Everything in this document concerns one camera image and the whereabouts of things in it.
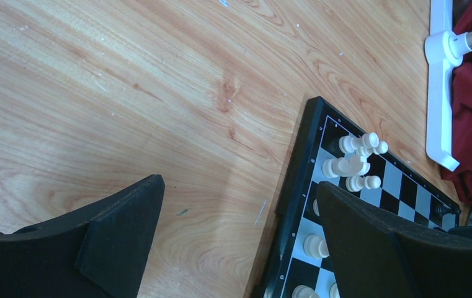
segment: chess piece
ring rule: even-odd
[[[292,292],[292,298],[319,298],[319,295],[310,287],[299,285]]]
[[[319,216],[318,200],[314,200],[314,203],[313,203],[313,211],[314,211],[314,214],[316,214],[316,216]]]
[[[338,146],[343,153],[353,153],[360,147],[375,148],[380,144],[380,139],[375,132],[366,133],[359,138],[346,135],[338,141]]]
[[[323,161],[321,170],[327,178],[363,176],[369,172],[371,164],[367,157],[354,155],[347,159],[344,157],[330,158]]]
[[[332,284],[331,290],[329,291],[329,298],[340,298],[340,293],[338,292],[338,285],[336,283]]]
[[[329,256],[329,249],[325,239],[318,235],[309,235],[303,243],[305,254],[316,259],[323,259]]]
[[[350,192],[361,191],[362,188],[376,189],[382,185],[382,180],[378,176],[354,176],[345,180],[345,186]]]
[[[356,149],[354,153],[358,155],[363,155],[365,157],[369,157],[373,153],[376,155],[380,155],[380,154],[387,153],[387,151],[389,151],[389,145],[387,145],[385,141],[380,141],[380,144],[377,147],[374,147],[374,148],[358,147],[358,149]]]
[[[455,214],[456,212],[452,211],[449,207],[445,207],[444,205],[437,205],[435,207],[435,213],[438,216],[443,217],[446,214]]]

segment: chessboard border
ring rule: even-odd
[[[252,298],[276,298],[282,293],[287,277],[281,275],[281,273],[285,272],[286,275],[290,262],[290,258],[283,259],[283,255],[290,256],[292,254],[299,221],[301,216],[303,216],[303,209],[305,208],[305,197],[302,194],[305,189],[309,188],[311,183],[314,170],[314,163],[311,162],[311,159],[316,159],[318,155],[319,141],[323,133],[323,130],[318,128],[325,126],[327,116],[338,121],[341,126],[355,136],[359,137],[365,133],[358,125],[339,112],[323,97],[318,96],[307,100],[276,206],[277,228],[270,247],[269,257],[267,258],[260,283],[254,286],[251,294]],[[387,161],[393,162],[403,173],[412,176],[416,183],[421,184],[427,191],[448,205],[452,210],[460,210],[457,203],[409,168],[391,152],[384,154],[383,157]],[[458,221],[459,215],[457,214],[455,219],[456,227],[458,226]]]

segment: chessboard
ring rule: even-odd
[[[325,239],[318,210],[314,209],[318,183],[330,181],[347,190],[345,177],[328,178],[323,174],[323,162],[354,155],[342,152],[339,139],[364,134],[322,97],[307,102],[278,199],[278,225],[269,257],[251,297],[291,298],[300,292],[300,297],[336,297],[339,285],[331,257],[308,256],[304,243],[310,235]],[[390,151],[372,154],[367,161],[370,169],[366,176],[380,177],[381,185],[352,192],[358,199],[425,227],[447,231],[458,226],[458,204]]]

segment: white rook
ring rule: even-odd
[[[365,148],[374,148],[377,147],[380,143],[380,139],[375,132],[366,133],[359,138],[351,137],[347,135],[341,137],[338,141],[340,150],[343,153],[353,153],[356,149],[360,147]]]

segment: black chess piece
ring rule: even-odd
[[[440,216],[440,217],[443,217],[444,215],[446,214],[460,214],[460,209],[458,210],[453,210],[449,207],[444,207],[444,205],[437,205],[436,208],[435,208],[435,213]]]

